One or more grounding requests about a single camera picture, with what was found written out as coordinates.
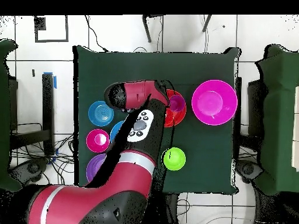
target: purple bowl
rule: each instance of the purple bowl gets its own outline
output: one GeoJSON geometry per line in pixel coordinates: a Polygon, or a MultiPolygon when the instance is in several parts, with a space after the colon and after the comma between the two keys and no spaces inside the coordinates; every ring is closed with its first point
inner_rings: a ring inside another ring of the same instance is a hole
{"type": "Polygon", "coordinates": [[[86,168],[86,177],[91,182],[106,159],[106,154],[100,154],[90,160],[86,168]]]}
{"type": "Polygon", "coordinates": [[[170,109],[172,111],[182,111],[185,107],[185,100],[181,95],[175,94],[169,99],[171,105],[170,109]]]}

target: white robot control panel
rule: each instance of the white robot control panel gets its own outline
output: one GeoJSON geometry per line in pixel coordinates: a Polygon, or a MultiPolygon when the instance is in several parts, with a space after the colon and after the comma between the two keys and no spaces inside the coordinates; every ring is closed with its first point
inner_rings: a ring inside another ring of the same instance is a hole
{"type": "Polygon", "coordinates": [[[137,120],[128,135],[128,142],[142,141],[147,137],[151,128],[154,115],[149,110],[143,110],[137,117],[137,120]]]}

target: cup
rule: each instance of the cup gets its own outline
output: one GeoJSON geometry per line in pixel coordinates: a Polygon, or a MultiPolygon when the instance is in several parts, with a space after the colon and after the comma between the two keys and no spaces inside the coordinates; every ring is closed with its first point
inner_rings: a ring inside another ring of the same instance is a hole
{"type": "Polygon", "coordinates": [[[93,129],[86,137],[86,144],[92,152],[104,152],[110,144],[109,135],[102,129],[93,129]]]}
{"type": "Polygon", "coordinates": [[[186,104],[184,98],[178,94],[171,96],[169,101],[171,103],[170,109],[172,111],[182,111],[186,104]]]}
{"type": "Polygon", "coordinates": [[[163,163],[171,171],[180,170],[186,163],[185,153],[176,147],[172,147],[164,153],[163,163]]]}

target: silver stripe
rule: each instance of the silver stripe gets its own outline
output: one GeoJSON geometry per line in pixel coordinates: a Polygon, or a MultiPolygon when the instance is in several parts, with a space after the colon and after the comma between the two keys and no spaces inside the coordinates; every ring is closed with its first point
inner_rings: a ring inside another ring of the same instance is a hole
{"type": "Polygon", "coordinates": [[[135,163],[136,165],[139,165],[148,170],[151,176],[155,169],[155,164],[151,160],[141,154],[137,154],[134,152],[121,153],[119,162],[135,163]]]}
{"type": "Polygon", "coordinates": [[[59,186],[57,187],[51,194],[50,196],[47,198],[46,202],[44,203],[44,207],[43,210],[41,211],[41,215],[40,215],[40,224],[46,224],[46,220],[47,220],[47,213],[48,213],[48,209],[49,206],[53,200],[53,198],[56,196],[56,194],[65,187],[65,185],[59,186]]]}

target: table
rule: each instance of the table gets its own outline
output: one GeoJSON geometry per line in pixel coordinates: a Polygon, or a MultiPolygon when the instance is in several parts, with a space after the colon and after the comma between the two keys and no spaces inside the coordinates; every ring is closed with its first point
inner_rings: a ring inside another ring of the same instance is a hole
{"type": "MultiPolygon", "coordinates": [[[[185,152],[186,164],[179,171],[167,171],[163,192],[236,193],[231,183],[233,121],[215,127],[201,123],[192,112],[191,98],[198,85],[210,79],[234,86],[238,48],[231,48],[224,54],[201,54],[92,52],[77,46],[77,53],[80,186],[87,183],[86,166],[96,155],[86,146],[86,136],[98,128],[89,121],[89,106],[103,100],[103,92],[112,83],[157,79],[170,80],[187,105],[186,116],[176,126],[173,139],[173,145],[185,152]]],[[[113,121],[102,129],[110,133],[125,117],[126,113],[114,111],[113,121]]],[[[170,138],[171,128],[165,128],[160,157],[169,147],[170,138]]],[[[161,161],[158,167],[165,168],[161,161]]]]}

